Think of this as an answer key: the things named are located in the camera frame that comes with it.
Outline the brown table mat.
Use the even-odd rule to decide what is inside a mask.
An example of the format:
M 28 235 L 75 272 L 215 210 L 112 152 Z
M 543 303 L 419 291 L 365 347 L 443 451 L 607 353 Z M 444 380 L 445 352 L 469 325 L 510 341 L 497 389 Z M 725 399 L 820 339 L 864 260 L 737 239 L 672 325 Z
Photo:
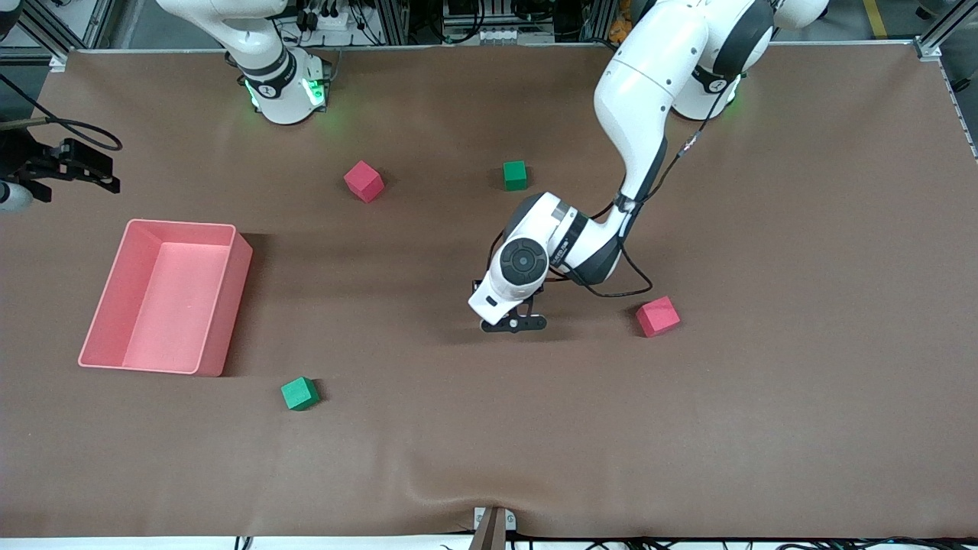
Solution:
M 978 161 L 911 46 L 751 69 L 627 240 L 678 327 L 562 283 L 544 331 L 480 331 L 523 198 L 502 163 L 585 212 L 620 185 L 608 59 L 353 51 L 280 128 L 220 53 L 74 53 L 40 101 L 122 139 L 122 191 L 0 215 L 0 537 L 409 535 L 492 504 L 535 536 L 978 537 Z M 134 218 L 254 248 L 220 378 L 78 365 Z

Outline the pink plastic tray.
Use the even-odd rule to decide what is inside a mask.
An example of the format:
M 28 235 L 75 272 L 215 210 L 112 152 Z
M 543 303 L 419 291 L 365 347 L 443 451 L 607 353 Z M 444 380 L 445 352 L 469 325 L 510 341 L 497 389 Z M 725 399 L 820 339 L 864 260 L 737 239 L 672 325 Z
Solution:
M 253 253 L 231 224 L 130 220 L 78 364 L 219 376 Z

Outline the pink foam cube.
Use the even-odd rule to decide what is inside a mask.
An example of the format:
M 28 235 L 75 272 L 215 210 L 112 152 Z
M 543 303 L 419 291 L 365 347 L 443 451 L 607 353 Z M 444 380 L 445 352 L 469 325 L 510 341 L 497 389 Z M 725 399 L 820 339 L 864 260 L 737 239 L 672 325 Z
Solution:
M 669 296 L 661 296 L 643 304 L 636 311 L 636 320 L 646 338 L 667 332 L 681 323 L 680 315 Z
M 345 174 L 345 184 L 360 201 L 373 202 L 385 189 L 381 175 L 367 161 L 357 161 Z

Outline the white terminal block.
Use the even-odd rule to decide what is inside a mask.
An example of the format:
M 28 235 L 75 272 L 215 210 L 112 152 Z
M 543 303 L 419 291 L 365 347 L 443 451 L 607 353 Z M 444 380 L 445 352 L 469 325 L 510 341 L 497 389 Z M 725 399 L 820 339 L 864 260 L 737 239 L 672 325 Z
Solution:
M 478 34 L 481 46 L 535 45 L 555 42 L 548 27 L 487 27 Z

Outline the white power strip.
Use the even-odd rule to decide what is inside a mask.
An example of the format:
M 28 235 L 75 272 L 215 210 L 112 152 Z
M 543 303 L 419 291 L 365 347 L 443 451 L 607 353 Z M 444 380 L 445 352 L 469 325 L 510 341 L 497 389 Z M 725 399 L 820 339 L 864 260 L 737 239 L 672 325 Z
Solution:
M 357 21 L 347 4 L 327 4 L 319 9 L 298 11 L 296 24 L 305 31 L 346 32 L 357 29 Z

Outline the orange packaged goods pile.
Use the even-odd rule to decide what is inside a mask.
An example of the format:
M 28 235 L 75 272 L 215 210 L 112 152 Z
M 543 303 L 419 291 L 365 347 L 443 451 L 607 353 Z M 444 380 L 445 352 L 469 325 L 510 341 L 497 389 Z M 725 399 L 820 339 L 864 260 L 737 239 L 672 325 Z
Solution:
M 607 32 L 607 40 L 616 45 L 621 44 L 633 29 L 631 15 L 632 0 L 618 0 L 617 15 L 611 22 Z

